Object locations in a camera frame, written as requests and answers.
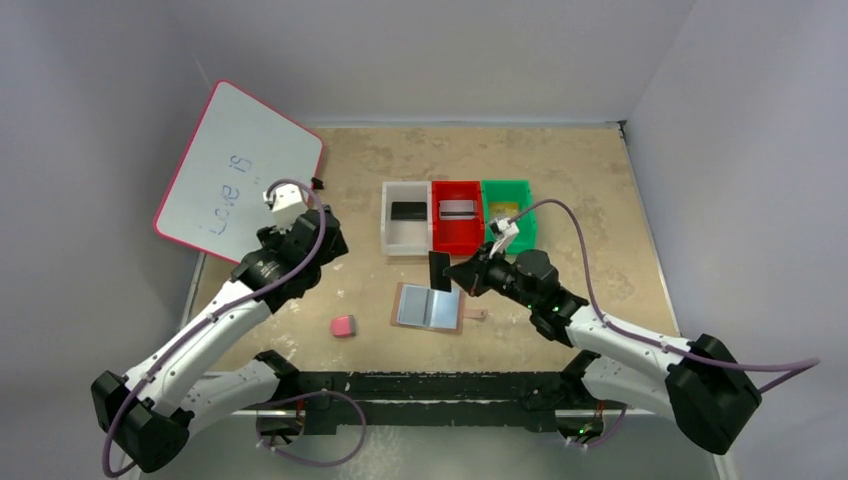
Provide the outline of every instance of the wooden table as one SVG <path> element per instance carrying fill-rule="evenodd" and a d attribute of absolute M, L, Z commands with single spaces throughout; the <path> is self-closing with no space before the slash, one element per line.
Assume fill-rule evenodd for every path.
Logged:
<path fill-rule="evenodd" d="M 665 334 L 676 334 L 657 258 L 614 129 L 334 128 L 325 142 L 325 203 L 342 223 L 350 253 L 325 267 L 321 283 L 245 335 L 214 370 L 233 370 L 276 349 L 301 370 L 554 371 L 575 351 L 548 342 L 528 312 L 495 293 L 469 298 L 485 321 L 465 320 L 461 335 L 393 327 L 398 282 L 429 284 L 426 258 L 380 252 L 382 182 L 387 180 L 530 181 L 534 199 L 558 198 L 584 229 L 602 308 Z M 549 253 L 569 290 L 586 296 L 580 247 L 568 216 L 537 210 L 537 248 Z M 192 316 L 217 293 L 232 264 L 207 257 Z M 359 333 L 339 340 L 329 322 L 355 315 Z"/>

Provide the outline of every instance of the pink eraser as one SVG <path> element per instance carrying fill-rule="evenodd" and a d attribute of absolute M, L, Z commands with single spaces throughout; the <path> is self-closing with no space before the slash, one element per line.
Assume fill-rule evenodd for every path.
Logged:
<path fill-rule="evenodd" d="M 336 338 L 352 337 L 356 335 L 356 320 L 353 315 L 334 318 L 330 322 L 330 332 Z"/>

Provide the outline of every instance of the storage bin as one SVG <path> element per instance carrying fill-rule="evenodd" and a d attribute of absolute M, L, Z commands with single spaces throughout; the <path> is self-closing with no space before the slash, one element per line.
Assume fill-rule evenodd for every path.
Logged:
<path fill-rule="evenodd" d="M 514 203 L 518 206 L 515 213 L 510 212 L 510 216 L 523 211 L 525 208 L 533 204 L 533 195 L 530 192 L 530 182 L 527 180 L 483 180 L 480 182 L 483 197 L 483 218 L 485 224 L 488 225 L 492 218 L 497 216 L 492 211 L 492 204 L 495 203 Z M 530 212 L 518 220 L 518 237 L 513 240 L 510 246 L 506 249 L 506 253 L 515 255 L 536 248 L 536 212 Z M 488 228 L 485 241 L 490 242 L 495 239 L 495 235 Z"/>
<path fill-rule="evenodd" d="M 432 182 L 433 250 L 471 255 L 483 243 L 483 198 L 480 182 Z M 470 215 L 440 218 L 444 200 L 473 201 Z"/>
<path fill-rule="evenodd" d="M 392 203 L 424 202 L 426 219 L 392 220 Z M 380 239 L 383 255 L 426 256 L 433 249 L 430 182 L 383 182 Z"/>

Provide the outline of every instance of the whiteboard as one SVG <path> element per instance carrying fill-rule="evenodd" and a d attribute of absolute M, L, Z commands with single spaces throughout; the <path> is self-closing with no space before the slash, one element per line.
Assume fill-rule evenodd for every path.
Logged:
<path fill-rule="evenodd" d="M 233 262 L 273 224 L 262 192 L 277 179 L 306 185 L 323 143 L 226 81 L 218 82 L 156 213 L 160 235 Z"/>

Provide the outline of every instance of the red plastic bin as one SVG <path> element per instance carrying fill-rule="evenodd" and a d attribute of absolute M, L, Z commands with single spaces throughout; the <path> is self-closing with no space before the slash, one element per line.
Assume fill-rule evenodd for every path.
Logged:
<path fill-rule="evenodd" d="M 452 255 L 471 255 L 483 243 L 483 196 L 480 182 L 436 181 L 431 188 L 433 250 Z M 441 200 L 473 200 L 473 219 L 439 218 Z"/>

